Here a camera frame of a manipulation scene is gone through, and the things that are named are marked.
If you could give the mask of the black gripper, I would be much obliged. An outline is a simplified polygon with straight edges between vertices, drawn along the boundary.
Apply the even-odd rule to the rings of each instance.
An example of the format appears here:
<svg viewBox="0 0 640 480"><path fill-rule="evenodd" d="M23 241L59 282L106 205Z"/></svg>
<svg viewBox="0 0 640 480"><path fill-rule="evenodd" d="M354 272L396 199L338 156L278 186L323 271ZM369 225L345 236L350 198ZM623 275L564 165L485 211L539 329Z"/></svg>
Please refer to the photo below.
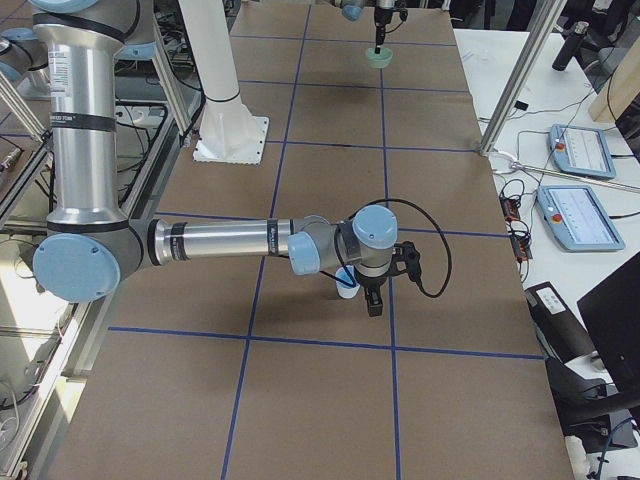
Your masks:
<svg viewBox="0 0 640 480"><path fill-rule="evenodd" d="M392 21L395 11L394 0L377 0L375 5L375 49L376 54L380 54L386 36L386 26Z"/></svg>
<svg viewBox="0 0 640 480"><path fill-rule="evenodd" d="M383 313L383 300L380 295L381 287L386 283L386 276L367 276L357 272L357 281L365 290L365 300L369 317L380 317Z"/></svg>

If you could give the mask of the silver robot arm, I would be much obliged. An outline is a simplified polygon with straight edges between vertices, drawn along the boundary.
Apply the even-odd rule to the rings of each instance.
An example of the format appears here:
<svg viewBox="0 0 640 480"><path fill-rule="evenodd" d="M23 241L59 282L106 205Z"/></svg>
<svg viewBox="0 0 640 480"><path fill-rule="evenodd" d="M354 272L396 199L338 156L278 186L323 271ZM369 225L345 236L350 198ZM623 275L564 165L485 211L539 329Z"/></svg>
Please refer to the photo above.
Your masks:
<svg viewBox="0 0 640 480"><path fill-rule="evenodd" d="M375 47L374 54L379 55L386 38L386 28L391 23L395 13L395 2L392 0L335 0L330 4L341 11L344 18L355 22L360 18L367 6L374 9L374 25L375 25Z"/></svg>
<svg viewBox="0 0 640 480"><path fill-rule="evenodd" d="M57 204L36 249L37 281L70 302L111 294L148 265L201 257L286 256L298 275L344 268L364 288L370 316L400 258L395 215L366 206L332 224L319 216L210 224L133 220L119 206L115 61L158 48L149 1L36 1L33 23L48 49Z"/></svg>

